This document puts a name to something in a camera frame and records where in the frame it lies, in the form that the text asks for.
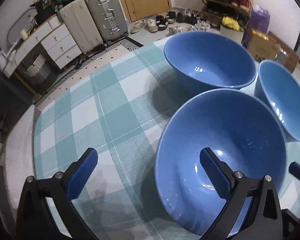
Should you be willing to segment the blue bowl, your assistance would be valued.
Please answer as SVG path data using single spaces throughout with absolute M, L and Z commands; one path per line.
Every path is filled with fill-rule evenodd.
M 260 62 L 254 94 L 273 110 L 288 142 L 300 142 L 300 86 L 283 65 Z
M 273 111 L 235 89 L 214 89 L 184 103 L 165 127 L 157 147 L 155 182 L 160 200 L 182 228 L 203 235 L 225 204 L 200 164 L 208 147 L 233 171 L 271 176 L 281 190 L 286 138 Z
M 253 57 L 239 43 L 223 35 L 189 31 L 173 35 L 164 56 L 179 83 L 193 94 L 216 89 L 241 89 L 253 83 Z

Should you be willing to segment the teal plaid tablecloth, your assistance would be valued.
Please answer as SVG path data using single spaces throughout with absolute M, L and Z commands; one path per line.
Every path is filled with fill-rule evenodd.
M 99 239 L 201 237 L 170 217 L 155 182 L 160 137 L 175 112 L 198 95 L 179 83 L 166 61 L 164 45 L 169 39 L 143 46 L 81 78 L 37 120 L 38 179 L 65 171 L 87 148 L 97 151 L 97 166 L 72 204 Z M 287 165 L 279 199 L 283 209 L 296 212 L 300 181 L 289 174 L 288 166 L 300 164 L 300 142 L 286 139 L 285 145 Z

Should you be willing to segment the laundry basket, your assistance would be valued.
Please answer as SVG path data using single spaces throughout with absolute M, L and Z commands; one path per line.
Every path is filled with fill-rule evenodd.
M 24 75 L 32 85 L 43 83 L 51 73 L 51 66 L 46 58 L 39 54 L 33 63 L 25 70 Z

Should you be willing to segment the cardboard box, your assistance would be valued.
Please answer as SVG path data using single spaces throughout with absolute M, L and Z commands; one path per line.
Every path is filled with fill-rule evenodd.
M 251 30 L 248 51 L 255 61 L 275 60 L 280 49 L 281 46 L 277 43 L 275 38 L 272 38 L 259 30 Z

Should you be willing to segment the white drawer dresser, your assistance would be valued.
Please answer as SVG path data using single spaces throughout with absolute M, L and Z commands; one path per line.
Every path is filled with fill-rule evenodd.
M 8 54 L 1 53 L 6 62 L 1 71 L 10 77 L 19 64 L 38 45 L 41 45 L 51 60 L 63 69 L 69 62 L 82 54 L 79 46 L 66 25 L 59 21 L 56 14 L 41 24 L 17 49 Z

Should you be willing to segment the purple bag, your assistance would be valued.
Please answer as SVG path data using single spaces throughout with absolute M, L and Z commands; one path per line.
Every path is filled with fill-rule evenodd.
M 251 11 L 250 19 L 245 30 L 242 44 L 245 48 L 248 47 L 252 36 L 252 29 L 266 33 L 270 22 L 270 13 L 268 10 L 255 5 Z

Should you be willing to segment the beige suitcase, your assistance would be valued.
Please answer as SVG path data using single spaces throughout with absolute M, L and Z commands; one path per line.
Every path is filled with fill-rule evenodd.
M 75 0 L 59 12 L 82 53 L 87 54 L 103 44 L 103 39 L 85 0 Z

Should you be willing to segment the oval mirror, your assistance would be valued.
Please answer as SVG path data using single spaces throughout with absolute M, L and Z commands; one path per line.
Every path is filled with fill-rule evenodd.
M 20 38 L 20 32 L 25 29 L 28 31 L 32 28 L 31 20 L 37 14 L 37 10 L 34 7 L 29 7 L 24 11 L 17 20 L 11 25 L 6 35 L 6 44 L 11 47 L 14 42 Z

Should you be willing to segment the silver suitcase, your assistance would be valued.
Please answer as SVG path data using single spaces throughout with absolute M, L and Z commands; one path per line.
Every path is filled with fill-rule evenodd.
M 128 27 L 119 0 L 85 0 L 85 2 L 107 45 L 128 36 Z

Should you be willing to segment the wooden shoe rack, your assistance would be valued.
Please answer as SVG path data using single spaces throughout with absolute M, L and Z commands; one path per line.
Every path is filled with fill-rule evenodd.
M 201 0 L 204 3 L 203 19 L 214 28 L 219 28 L 222 19 L 236 20 L 242 30 L 247 27 L 251 14 L 251 0 Z

